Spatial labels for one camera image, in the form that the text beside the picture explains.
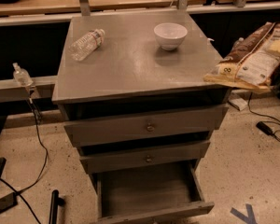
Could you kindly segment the brown chip bag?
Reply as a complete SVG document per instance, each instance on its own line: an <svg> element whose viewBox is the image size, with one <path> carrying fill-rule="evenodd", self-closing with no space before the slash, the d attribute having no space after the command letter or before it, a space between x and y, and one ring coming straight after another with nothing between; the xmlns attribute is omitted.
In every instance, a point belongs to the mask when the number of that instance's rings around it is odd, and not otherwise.
<svg viewBox="0 0 280 224"><path fill-rule="evenodd" d="M267 48L280 40L280 23L266 22L222 59L203 80L233 88L262 92L280 71L280 57Z"/></svg>

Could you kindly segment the grey top drawer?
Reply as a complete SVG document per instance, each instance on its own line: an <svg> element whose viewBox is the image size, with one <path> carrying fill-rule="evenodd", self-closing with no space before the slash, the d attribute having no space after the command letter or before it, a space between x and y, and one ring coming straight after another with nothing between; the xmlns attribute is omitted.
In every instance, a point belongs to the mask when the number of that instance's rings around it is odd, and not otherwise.
<svg viewBox="0 0 280 224"><path fill-rule="evenodd" d="M227 113L226 105L208 105L143 114L67 122L65 131L74 147L213 131Z"/></svg>

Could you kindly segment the grey wooden drawer cabinet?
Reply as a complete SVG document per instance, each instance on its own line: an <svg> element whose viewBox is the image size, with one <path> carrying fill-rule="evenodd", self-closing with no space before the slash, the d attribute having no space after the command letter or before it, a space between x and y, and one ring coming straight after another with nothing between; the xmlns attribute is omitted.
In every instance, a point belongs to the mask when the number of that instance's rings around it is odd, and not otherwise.
<svg viewBox="0 0 280 224"><path fill-rule="evenodd" d="M188 30L175 50L162 49L154 28L178 23ZM227 105L230 89L203 81L219 54L195 21L178 11L84 16L72 19L67 41L90 29L105 31L104 44L78 62L62 56L52 95L65 124L131 114ZM209 140L213 131L75 147L81 156Z"/></svg>

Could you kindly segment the grey open bottom drawer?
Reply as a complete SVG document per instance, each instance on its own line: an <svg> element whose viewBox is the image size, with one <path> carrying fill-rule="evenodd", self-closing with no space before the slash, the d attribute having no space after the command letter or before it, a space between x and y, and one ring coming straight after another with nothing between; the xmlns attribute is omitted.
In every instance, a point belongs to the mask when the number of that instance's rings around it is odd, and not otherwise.
<svg viewBox="0 0 280 224"><path fill-rule="evenodd" d="M179 161L100 173L95 224L159 224L208 214L195 170Z"/></svg>

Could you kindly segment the grey middle drawer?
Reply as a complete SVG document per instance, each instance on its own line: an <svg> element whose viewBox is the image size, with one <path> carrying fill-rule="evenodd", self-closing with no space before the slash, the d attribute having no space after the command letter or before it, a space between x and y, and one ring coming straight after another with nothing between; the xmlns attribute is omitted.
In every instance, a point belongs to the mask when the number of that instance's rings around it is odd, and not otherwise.
<svg viewBox="0 0 280 224"><path fill-rule="evenodd" d="M209 145L209 140L202 140L159 147L144 147L100 155L81 156L80 162L87 174L102 173L200 159L204 157Z"/></svg>

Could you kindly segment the small grey block on floor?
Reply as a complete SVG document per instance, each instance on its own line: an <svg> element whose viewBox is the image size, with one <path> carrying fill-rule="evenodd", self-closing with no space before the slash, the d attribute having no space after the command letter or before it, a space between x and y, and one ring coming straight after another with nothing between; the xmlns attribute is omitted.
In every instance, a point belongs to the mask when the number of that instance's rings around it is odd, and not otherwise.
<svg viewBox="0 0 280 224"><path fill-rule="evenodd" d="M231 93L228 102L239 111L247 108L247 101L236 93Z"/></svg>

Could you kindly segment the black power adapter right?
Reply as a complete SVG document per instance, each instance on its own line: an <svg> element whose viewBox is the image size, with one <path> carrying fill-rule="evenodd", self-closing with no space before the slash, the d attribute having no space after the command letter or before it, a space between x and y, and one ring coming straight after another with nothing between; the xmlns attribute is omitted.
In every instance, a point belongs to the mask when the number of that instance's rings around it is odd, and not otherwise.
<svg viewBox="0 0 280 224"><path fill-rule="evenodd" d="M256 127L269 136L273 135L273 130L262 121L258 122Z"/></svg>

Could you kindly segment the black power adapter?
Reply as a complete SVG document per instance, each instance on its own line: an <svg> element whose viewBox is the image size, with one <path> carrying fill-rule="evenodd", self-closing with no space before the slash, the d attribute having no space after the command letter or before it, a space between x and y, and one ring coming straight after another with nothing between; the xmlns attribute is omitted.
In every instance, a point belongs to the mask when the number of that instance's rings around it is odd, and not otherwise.
<svg viewBox="0 0 280 224"><path fill-rule="evenodd" d="M8 209L16 205L17 205L17 196L15 192L12 192L0 198L0 214L6 212Z"/></svg>
<svg viewBox="0 0 280 224"><path fill-rule="evenodd" d="M262 121L258 122L256 127L269 136L273 135L273 130Z"/></svg>

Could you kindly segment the white ceramic bowl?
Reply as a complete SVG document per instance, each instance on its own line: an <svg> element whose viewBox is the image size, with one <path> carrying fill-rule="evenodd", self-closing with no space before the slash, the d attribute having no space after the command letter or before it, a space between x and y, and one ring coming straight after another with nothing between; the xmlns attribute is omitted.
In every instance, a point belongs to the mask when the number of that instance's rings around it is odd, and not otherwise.
<svg viewBox="0 0 280 224"><path fill-rule="evenodd" d="M178 23L160 23L154 28L158 45L164 50L175 50L188 35L188 30Z"/></svg>

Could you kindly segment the clear plastic bottle lying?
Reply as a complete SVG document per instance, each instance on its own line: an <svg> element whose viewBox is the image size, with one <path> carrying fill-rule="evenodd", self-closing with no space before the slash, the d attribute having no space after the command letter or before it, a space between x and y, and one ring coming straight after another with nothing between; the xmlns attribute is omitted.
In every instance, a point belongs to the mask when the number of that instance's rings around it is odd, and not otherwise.
<svg viewBox="0 0 280 224"><path fill-rule="evenodd" d="M104 43L104 38L105 31L103 29L88 31L69 46L71 57L75 61L83 61Z"/></svg>

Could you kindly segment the black power adapter left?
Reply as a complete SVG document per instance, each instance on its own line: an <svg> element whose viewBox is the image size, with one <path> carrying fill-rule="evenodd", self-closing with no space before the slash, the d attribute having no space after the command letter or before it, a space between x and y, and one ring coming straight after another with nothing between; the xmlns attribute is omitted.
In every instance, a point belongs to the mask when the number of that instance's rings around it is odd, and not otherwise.
<svg viewBox="0 0 280 224"><path fill-rule="evenodd" d="M0 214L6 212L8 209L16 205L17 205L17 196L15 192L12 192L0 198Z"/></svg>

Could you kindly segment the clear bottle on right rail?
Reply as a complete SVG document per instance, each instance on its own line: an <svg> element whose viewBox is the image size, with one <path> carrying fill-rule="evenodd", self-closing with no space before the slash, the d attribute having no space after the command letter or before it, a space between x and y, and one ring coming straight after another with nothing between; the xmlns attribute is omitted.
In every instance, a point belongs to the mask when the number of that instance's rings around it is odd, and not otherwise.
<svg viewBox="0 0 280 224"><path fill-rule="evenodd" d="M235 49L235 48L236 48L238 45L240 45L243 41L244 41L244 39L243 39L242 37L238 38L238 39L234 42L234 44L233 44L233 46L232 46L232 49Z"/></svg>

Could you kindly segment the clear bottle on rail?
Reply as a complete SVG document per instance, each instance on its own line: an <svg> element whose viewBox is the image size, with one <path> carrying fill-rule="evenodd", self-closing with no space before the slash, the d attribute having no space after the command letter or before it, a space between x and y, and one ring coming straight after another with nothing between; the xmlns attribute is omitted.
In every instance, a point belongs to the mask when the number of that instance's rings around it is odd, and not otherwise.
<svg viewBox="0 0 280 224"><path fill-rule="evenodd" d="M25 69L22 69L17 63L14 63L13 67L13 76L19 85L22 87L30 87L34 83Z"/></svg>
<svg viewBox="0 0 280 224"><path fill-rule="evenodd" d="M233 44L233 46L232 46L232 49L235 49L235 48L236 48L238 45L240 45L243 41L244 41L244 39L243 39L242 37L238 38L238 39L234 42L234 44Z"/></svg>

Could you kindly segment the clear bottle on left rail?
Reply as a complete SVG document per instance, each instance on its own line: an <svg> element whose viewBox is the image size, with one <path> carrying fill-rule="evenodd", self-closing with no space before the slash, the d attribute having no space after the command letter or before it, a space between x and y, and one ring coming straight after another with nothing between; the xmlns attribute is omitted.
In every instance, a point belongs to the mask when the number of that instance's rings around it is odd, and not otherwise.
<svg viewBox="0 0 280 224"><path fill-rule="evenodd" d="M30 87L34 83L25 69L22 69L17 63L14 63L13 67L13 76L19 85L22 87Z"/></svg>

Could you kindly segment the black post on floor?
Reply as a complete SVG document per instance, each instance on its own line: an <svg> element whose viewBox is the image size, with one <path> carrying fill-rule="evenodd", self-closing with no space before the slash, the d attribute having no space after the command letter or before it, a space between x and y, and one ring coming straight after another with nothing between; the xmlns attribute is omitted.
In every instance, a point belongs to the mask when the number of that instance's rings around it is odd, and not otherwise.
<svg viewBox="0 0 280 224"><path fill-rule="evenodd" d="M65 205L64 198L59 196L59 191L55 189L51 193L49 224L57 224L58 208Z"/></svg>

